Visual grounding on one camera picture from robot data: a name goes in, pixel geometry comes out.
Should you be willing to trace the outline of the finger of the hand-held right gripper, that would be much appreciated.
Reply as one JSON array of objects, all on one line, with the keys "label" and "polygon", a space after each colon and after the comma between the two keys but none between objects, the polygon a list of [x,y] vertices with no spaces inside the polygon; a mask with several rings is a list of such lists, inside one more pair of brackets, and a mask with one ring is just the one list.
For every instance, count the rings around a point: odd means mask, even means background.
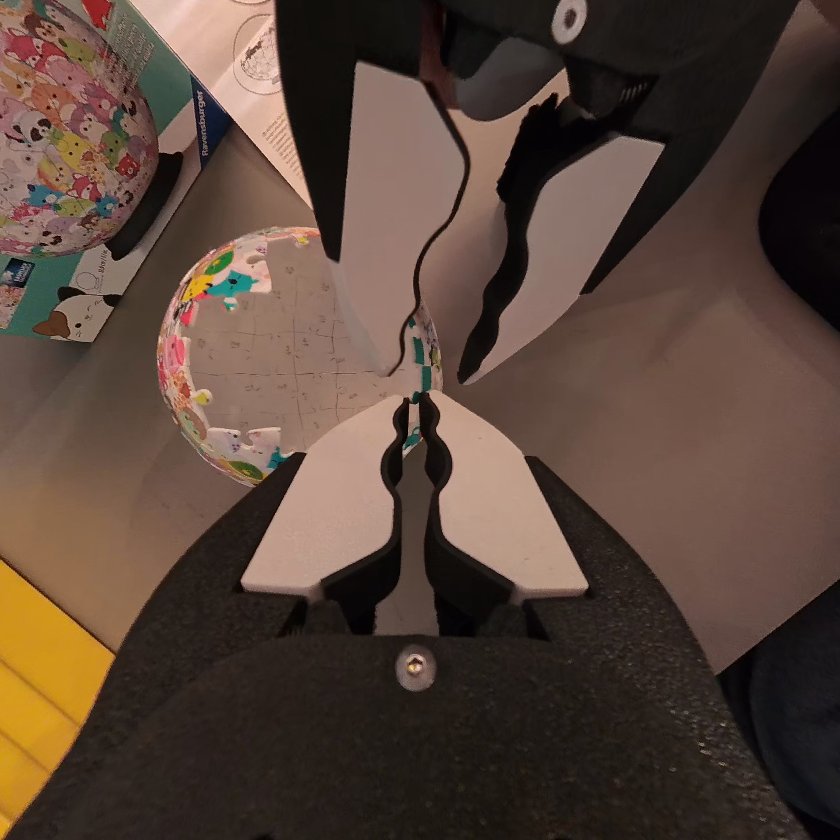
[{"label": "finger of the hand-held right gripper", "polygon": [[487,375],[555,324],[585,292],[665,143],[595,119],[554,93],[533,105],[497,182],[503,256],[482,294],[458,382]]},{"label": "finger of the hand-held right gripper", "polygon": [[459,209],[469,153],[432,87],[363,62],[353,81],[340,304],[364,365],[385,377],[403,360],[420,269]]}]

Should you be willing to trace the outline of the curved puzzle piece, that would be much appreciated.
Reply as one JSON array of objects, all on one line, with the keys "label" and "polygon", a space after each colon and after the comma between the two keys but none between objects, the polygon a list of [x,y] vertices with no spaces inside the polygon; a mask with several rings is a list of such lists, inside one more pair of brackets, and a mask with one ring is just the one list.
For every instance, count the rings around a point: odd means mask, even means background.
[{"label": "curved puzzle piece", "polygon": [[419,403],[424,392],[443,387],[443,365],[434,323],[424,306],[409,318],[404,331],[406,364],[414,383],[411,403]]}]

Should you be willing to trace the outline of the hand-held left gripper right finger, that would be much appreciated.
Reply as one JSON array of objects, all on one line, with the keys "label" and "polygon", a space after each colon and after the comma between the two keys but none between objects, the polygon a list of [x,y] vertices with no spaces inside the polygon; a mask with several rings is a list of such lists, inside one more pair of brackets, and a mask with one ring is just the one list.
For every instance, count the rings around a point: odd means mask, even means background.
[{"label": "hand-held left gripper right finger", "polygon": [[440,391],[422,395],[427,577],[445,599],[543,599],[589,585],[531,466],[510,439]]}]

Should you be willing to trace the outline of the puzzle box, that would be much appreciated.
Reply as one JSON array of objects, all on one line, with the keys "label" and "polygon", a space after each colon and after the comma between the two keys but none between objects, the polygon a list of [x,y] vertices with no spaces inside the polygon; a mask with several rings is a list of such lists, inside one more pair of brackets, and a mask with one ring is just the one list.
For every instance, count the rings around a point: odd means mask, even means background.
[{"label": "puzzle box", "polygon": [[131,2],[1,2],[1,333],[93,342],[232,120]]}]

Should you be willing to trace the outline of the colourful puzzle ball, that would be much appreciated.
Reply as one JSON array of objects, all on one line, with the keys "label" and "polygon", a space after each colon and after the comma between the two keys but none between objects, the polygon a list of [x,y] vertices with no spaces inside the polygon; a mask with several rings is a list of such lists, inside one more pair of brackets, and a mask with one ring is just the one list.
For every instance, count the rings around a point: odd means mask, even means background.
[{"label": "colourful puzzle ball", "polygon": [[246,487],[414,386],[405,356],[390,377],[363,364],[315,227],[260,229],[200,258],[166,310],[156,363],[185,439]]}]

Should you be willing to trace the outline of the person's dark blue clothing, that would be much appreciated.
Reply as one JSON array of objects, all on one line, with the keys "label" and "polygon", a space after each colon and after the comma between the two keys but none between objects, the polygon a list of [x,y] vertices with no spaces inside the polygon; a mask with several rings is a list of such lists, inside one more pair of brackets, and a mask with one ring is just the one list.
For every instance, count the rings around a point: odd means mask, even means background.
[{"label": "person's dark blue clothing", "polygon": [[717,675],[754,756],[812,838],[839,838],[839,583]]}]

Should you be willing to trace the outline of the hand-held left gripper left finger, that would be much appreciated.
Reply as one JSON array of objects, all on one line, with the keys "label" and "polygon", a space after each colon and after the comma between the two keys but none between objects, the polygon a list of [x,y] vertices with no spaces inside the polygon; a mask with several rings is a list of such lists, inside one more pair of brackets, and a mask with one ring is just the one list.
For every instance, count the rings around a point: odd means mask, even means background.
[{"label": "hand-held left gripper left finger", "polygon": [[323,584],[393,532],[396,503],[382,476],[386,450],[403,462],[404,399],[392,395],[353,415],[305,454],[246,568],[246,592],[317,601]]}]

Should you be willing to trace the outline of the yellow plastic bin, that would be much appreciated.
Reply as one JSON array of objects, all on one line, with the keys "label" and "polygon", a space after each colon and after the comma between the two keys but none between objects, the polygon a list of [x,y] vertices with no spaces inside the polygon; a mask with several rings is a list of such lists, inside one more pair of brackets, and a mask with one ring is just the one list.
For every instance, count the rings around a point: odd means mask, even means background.
[{"label": "yellow plastic bin", "polygon": [[88,719],[114,653],[1,562],[1,838]]}]

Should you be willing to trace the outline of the black wrist rest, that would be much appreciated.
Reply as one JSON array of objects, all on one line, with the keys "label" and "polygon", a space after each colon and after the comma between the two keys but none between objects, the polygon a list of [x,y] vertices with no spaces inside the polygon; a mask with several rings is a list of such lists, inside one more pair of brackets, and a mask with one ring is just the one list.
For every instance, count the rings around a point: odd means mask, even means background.
[{"label": "black wrist rest", "polygon": [[759,239],[782,281],[839,330],[839,111],[773,178],[759,210]]}]

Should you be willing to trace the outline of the white instruction sheet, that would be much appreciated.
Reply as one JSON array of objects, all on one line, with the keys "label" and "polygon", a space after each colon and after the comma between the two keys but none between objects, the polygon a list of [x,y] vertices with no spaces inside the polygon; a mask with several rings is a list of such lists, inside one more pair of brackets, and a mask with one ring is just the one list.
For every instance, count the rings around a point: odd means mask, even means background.
[{"label": "white instruction sheet", "polygon": [[280,82],[269,1],[132,1],[304,203],[312,201]]}]

